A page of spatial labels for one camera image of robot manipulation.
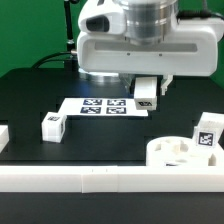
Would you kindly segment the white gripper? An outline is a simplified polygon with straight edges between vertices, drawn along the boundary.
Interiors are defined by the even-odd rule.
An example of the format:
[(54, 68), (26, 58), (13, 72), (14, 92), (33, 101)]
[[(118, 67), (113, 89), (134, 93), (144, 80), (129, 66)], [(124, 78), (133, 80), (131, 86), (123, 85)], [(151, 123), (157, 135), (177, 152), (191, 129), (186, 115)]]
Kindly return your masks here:
[(217, 69), (220, 20), (182, 20), (158, 44), (135, 45), (122, 36), (82, 32), (78, 37), (79, 66), (90, 72), (124, 73), (119, 79), (134, 94), (134, 74), (164, 75), (165, 95), (173, 76), (209, 76)]

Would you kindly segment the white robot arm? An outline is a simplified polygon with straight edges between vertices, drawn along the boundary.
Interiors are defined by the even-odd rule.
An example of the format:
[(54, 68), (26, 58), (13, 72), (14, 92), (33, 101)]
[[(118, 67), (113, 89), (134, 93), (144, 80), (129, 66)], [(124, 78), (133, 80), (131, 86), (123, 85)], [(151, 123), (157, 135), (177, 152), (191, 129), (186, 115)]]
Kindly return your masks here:
[(224, 17), (180, 10), (179, 0), (87, 0), (79, 18), (77, 57), (86, 72), (133, 75), (134, 97), (164, 93), (175, 76), (212, 75)]

